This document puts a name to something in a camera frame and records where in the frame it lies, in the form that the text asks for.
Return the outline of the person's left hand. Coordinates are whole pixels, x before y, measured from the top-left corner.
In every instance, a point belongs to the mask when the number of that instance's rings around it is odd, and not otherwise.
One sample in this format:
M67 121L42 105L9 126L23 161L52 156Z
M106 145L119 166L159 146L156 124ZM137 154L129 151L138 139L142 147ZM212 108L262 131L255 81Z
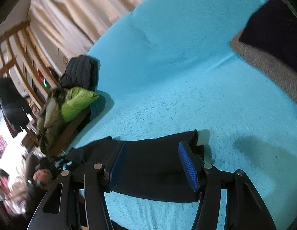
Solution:
M37 170L33 175L33 180L43 190L48 190L54 181L52 173L48 169Z

